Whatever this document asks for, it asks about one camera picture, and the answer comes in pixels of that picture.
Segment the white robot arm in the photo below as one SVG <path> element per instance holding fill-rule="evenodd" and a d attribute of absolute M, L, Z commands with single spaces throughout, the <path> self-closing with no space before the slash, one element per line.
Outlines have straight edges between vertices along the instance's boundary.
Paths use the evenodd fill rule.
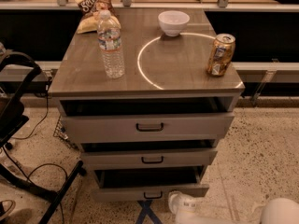
<path fill-rule="evenodd" d="M 196 199 L 180 191 L 169 193 L 168 206 L 175 215 L 175 224 L 250 224 L 223 218 L 201 217 L 196 213 Z M 258 224 L 299 224 L 299 203 L 286 198 L 271 200 L 263 208 Z"/>

